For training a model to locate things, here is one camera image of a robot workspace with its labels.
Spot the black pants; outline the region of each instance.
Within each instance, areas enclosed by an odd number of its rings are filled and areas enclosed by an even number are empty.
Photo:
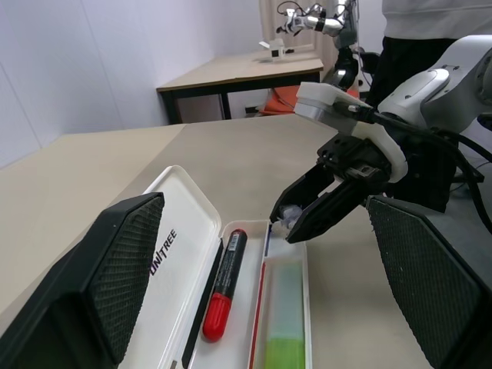
[[[385,37],[366,102],[378,106],[396,87],[433,66],[455,41],[449,38],[402,40]]]

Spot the person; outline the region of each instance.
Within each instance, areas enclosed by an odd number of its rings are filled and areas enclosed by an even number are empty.
[[[373,106],[432,67],[459,38],[492,34],[491,0],[383,0],[382,9],[383,52],[366,99]]]

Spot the red marker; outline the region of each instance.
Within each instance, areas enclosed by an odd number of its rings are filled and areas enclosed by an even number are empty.
[[[229,238],[203,323],[203,335],[211,342],[217,342],[224,335],[247,240],[242,229],[236,229]]]

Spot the table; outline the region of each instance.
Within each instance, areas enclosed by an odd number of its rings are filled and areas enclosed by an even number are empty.
[[[267,219],[334,135],[295,115],[69,135],[0,171],[0,333],[98,213],[182,166],[222,224]],[[29,214],[18,204],[28,204]],[[430,368],[358,208],[307,243],[314,369]]]
[[[179,98],[220,95],[223,119],[231,119],[229,92],[319,82],[323,63],[311,48],[296,48],[293,54],[276,62],[271,61],[268,51],[216,58],[157,88],[170,124],[182,123]]]

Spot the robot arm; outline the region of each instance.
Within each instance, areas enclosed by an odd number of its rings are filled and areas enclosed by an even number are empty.
[[[338,49],[338,60],[334,66],[331,84],[345,90],[349,89],[359,72],[359,64],[353,56],[351,46],[357,42],[357,3],[356,0],[329,0],[329,6],[323,8],[314,4],[304,10],[296,2],[296,9],[285,12],[286,22],[277,28],[277,33],[297,35],[303,29],[311,29],[330,35]]]
[[[457,166],[473,179],[468,184],[474,203],[492,233],[476,171],[455,144],[435,131],[436,126],[446,128],[448,136],[457,137],[476,117],[490,117],[491,57],[492,36],[462,38],[433,68],[403,83],[379,111],[334,86],[303,83],[296,114],[339,134],[318,150],[316,165],[274,206],[272,221],[282,218],[285,206],[302,210],[287,240],[323,234],[372,194],[386,193],[444,212]],[[341,184],[324,192],[334,178]]]
[[[289,8],[281,13],[286,16],[286,22],[277,28],[277,33],[296,35],[304,29],[311,29],[333,37],[338,49],[346,48],[357,42],[356,10],[355,0],[331,0],[328,8],[319,4],[306,10],[300,6]]]

